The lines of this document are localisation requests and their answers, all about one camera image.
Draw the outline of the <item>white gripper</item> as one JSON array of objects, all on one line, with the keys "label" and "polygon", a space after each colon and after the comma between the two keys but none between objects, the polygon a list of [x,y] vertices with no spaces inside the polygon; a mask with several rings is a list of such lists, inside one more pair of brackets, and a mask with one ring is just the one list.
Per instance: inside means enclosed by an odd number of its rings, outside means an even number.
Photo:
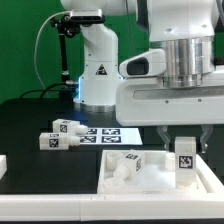
[{"label": "white gripper", "polygon": [[200,144],[205,153],[212,124],[224,123],[224,65],[204,74],[200,85],[189,87],[166,87],[165,71],[165,53],[161,49],[151,49],[122,62],[116,120],[122,126],[158,126],[157,133],[166,150],[171,142],[167,126],[204,124]]}]

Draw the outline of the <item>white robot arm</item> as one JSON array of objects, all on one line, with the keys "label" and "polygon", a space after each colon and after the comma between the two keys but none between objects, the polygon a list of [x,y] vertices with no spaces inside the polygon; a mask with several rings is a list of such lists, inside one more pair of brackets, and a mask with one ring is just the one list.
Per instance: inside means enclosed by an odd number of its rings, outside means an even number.
[{"label": "white robot arm", "polygon": [[224,65],[213,41],[223,0],[60,0],[84,35],[80,103],[110,102],[122,126],[224,123]]}]

